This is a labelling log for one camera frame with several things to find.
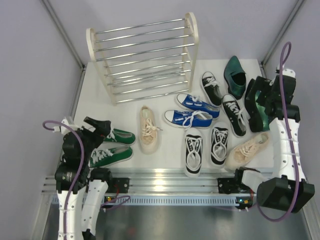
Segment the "green sneaker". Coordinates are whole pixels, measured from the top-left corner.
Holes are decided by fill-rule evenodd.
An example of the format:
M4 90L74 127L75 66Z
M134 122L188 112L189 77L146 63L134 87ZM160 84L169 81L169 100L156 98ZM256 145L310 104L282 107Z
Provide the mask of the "green sneaker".
M131 146L136 142L136 136L129 131L114 128L113 125L110 127L110 133L105 136L103 144L106 143L118 143L121 145Z
M88 162L89 168L107 168L114 164L131 159L133 150L130 146L114 147L110 149L95 149Z

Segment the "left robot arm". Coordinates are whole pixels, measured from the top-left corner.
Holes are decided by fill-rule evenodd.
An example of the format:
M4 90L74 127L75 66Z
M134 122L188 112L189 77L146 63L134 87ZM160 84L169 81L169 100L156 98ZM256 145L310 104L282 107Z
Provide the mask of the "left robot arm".
M67 119L54 131L63 134L61 163L54 178L59 200L60 240L94 240L96 224L105 193L114 188L108 168L89 168L94 150L111 132L111 122L86 117L93 131Z

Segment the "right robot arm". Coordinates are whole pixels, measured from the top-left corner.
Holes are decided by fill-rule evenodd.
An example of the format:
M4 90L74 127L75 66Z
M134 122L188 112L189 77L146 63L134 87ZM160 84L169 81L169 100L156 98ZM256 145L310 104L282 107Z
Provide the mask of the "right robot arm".
M314 196L315 186L307 183L300 161L300 109L292 104L296 73L289 68L276 73L273 80L261 76L251 79L244 98L250 129L257 133L269 128L272 176L266 179L256 169L240 167L233 186L240 193L253 190L258 207L297 213Z

